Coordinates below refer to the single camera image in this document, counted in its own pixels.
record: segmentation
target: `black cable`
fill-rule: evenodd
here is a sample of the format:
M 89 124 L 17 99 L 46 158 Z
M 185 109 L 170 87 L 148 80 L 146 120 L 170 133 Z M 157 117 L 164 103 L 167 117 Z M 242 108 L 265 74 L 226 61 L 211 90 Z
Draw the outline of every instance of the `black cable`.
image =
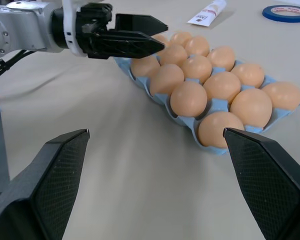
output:
M 21 50 L 19 51 L 16 55 L 14 55 L 11 59 L 9 59 L 8 61 L 6 61 L 6 65 L 9 66 L 13 61 L 15 61 L 16 58 L 20 57 L 22 54 L 24 54 L 26 52 L 26 50 Z
M 7 70 L 9 70 L 14 64 L 16 64 L 18 61 L 21 59 L 25 58 L 26 56 L 29 56 L 30 54 L 35 53 L 35 51 L 28 51 L 26 52 L 25 50 L 21 50 L 19 53 L 17 53 L 14 57 L 12 57 L 10 60 L 7 62 L 4 62 L 3 65 L 0 67 L 0 76 L 4 74 Z

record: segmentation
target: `blue egg tray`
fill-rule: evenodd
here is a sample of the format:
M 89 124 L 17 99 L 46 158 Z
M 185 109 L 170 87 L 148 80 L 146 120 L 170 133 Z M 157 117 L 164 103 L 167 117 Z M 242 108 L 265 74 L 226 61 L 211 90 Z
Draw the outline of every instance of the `blue egg tray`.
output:
M 197 134 L 198 134 L 197 130 L 198 130 L 199 124 L 206 116 L 208 116 L 214 112 L 219 112 L 219 111 L 228 112 L 229 111 L 229 104 L 228 104 L 227 100 L 213 98 L 211 101 L 209 101 L 207 103 L 207 106 L 206 106 L 204 112 L 198 117 L 177 116 L 170 107 L 170 98 L 167 94 L 156 93 L 154 96 L 151 96 L 150 91 L 149 91 L 150 79 L 145 76 L 139 76 L 139 77 L 133 76 L 133 74 L 131 73 L 131 70 L 130 70 L 130 64 L 131 64 L 130 58 L 115 57 L 114 60 L 117 63 L 117 65 L 122 69 L 122 71 L 135 82 L 135 84 L 137 84 L 140 88 L 145 89 L 145 92 L 153 101 L 155 101 L 159 105 L 165 106 L 168 114 L 177 124 L 179 124 L 181 126 L 186 126 L 191 130 L 195 142 L 199 145 L 199 147 L 201 149 L 203 149 L 207 152 L 210 152 L 210 153 L 217 154 L 217 155 L 223 155 L 228 152 L 228 149 L 226 149 L 226 148 L 218 148 L 218 147 L 214 147 L 214 146 L 203 146 L 199 142 L 198 136 L 197 136 Z M 243 62 L 236 60 L 234 66 L 237 66 L 242 63 Z M 224 72 L 224 71 L 226 71 L 225 68 L 213 67 L 211 76 L 215 75 L 219 72 Z M 194 82 L 199 83 L 199 79 L 186 78 L 185 80 L 186 81 L 194 81 Z M 274 82 L 276 82 L 275 79 L 273 79 L 272 77 L 270 77 L 268 75 L 265 75 L 263 83 L 260 86 L 260 89 L 262 89 L 264 86 L 274 83 Z M 249 88 L 254 88 L 254 86 L 242 85 L 241 91 L 249 89 Z M 283 117 L 286 117 L 286 116 L 292 114 L 293 112 L 294 111 L 289 111 L 289 110 L 285 110 L 285 109 L 281 109 L 281 108 L 274 108 L 272 110 L 271 118 L 270 118 L 268 124 L 264 128 L 253 127 L 250 125 L 245 125 L 244 128 L 248 132 L 257 133 L 257 134 L 264 133 L 269 128 L 271 128 L 271 126 L 273 124 L 275 124 L 279 119 L 282 119 Z

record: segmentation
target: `egg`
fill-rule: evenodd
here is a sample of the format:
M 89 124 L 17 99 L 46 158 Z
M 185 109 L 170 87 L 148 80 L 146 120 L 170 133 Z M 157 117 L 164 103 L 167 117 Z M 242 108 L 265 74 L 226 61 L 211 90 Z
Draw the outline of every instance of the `egg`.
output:
M 259 88 L 265 79 L 265 71 L 259 64 L 242 63 L 235 66 L 231 72 L 235 74 L 242 85 Z
M 151 77 L 160 68 L 155 56 L 146 56 L 140 59 L 132 59 L 130 69 L 135 77 Z
M 199 79 L 203 84 L 211 75 L 211 62 L 201 55 L 188 58 L 181 66 L 184 77 L 189 79 Z
M 272 102 L 264 91 L 250 88 L 234 98 L 230 112 L 238 116 L 244 125 L 264 128 L 272 114 Z
M 271 98 L 272 107 L 293 111 L 300 104 L 300 88 L 290 82 L 278 81 L 262 88 Z
M 222 99 L 232 103 L 240 92 L 241 83 L 233 73 L 222 71 L 209 77 L 203 87 L 206 90 L 208 100 Z
M 180 85 L 185 79 L 184 72 L 175 64 L 161 66 L 156 74 L 150 78 L 149 91 L 155 94 L 168 94 Z
M 223 136 L 225 128 L 245 130 L 242 121 L 233 113 L 226 111 L 214 112 L 206 116 L 198 128 L 198 140 L 203 146 L 227 148 Z
M 172 35 L 170 38 L 171 44 L 186 46 L 187 42 L 192 38 L 192 35 L 186 31 L 179 31 Z
M 229 46 L 219 46 L 214 48 L 207 58 L 212 63 L 213 67 L 225 68 L 226 71 L 231 71 L 236 61 L 235 52 Z
M 160 64 L 176 64 L 181 67 L 187 58 L 188 54 L 186 50 L 181 45 L 173 44 L 164 50 L 160 57 Z
M 170 44 L 169 40 L 161 34 L 153 35 L 152 38 L 159 41 L 159 42 L 161 42 L 161 43 L 163 43 L 166 46 L 169 46 L 169 44 Z
M 162 44 L 164 44 L 165 47 L 168 47 L 170 45 L 169 40 L 165 36 L 163 36 L 161 34 L 154 35 L 154 36 L 152 36 L 152 38 L 155 39 L 155 40 L 157 40 L 157 41 L 159 41 L 159 42 L 161 42 Z M 163 49 L 163 50 L 157 52 L 156 54 L 158 56 L 161 56 L 164 53 L 164 51 L 165 50 Z
M 198 117 L 207 106 L 206 90 L 194 81 L 178 85 L 170 97 L 172 111 L 183 117 Z
M 203 36 L 195 36 L 191 38 L 185 45 L 184 49 L 189 56 L 192 54 L 197 54 L 206 57 L 210 52 L 209 43 Z

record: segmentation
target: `tape roll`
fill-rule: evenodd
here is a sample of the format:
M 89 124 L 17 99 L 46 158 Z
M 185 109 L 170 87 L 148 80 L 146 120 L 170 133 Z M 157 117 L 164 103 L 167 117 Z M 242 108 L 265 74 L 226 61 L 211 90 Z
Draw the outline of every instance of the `tape roll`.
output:
M 300 23 L 300 6 L 291 6 L 291 5 L 268 6 L 265 9 L 263 9 L 262 15 L 267 19 L 277 21 L 277 22 Z

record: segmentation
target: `white table surface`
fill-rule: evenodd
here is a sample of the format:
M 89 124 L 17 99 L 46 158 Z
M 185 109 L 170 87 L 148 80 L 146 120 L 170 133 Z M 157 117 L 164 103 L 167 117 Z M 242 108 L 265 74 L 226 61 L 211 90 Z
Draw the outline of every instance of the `white table surface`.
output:
M 230 45 L 238 59 L 300 86 L 300 23 L 264 18 L 271 0 L 228 0 L 210 28 L 186 22 L 209 0 L 111 0 L 114 12 L 149 14 L 170 31 Z M 0 77 L 0 102 L 11 177 L 42 145 L 89 128 L 78 196 L 65 240 L 263 240 L 229 155 L 202 152 L 116 66 L 35 53 Z M 266 134 L 300 164 L 300 108 Z

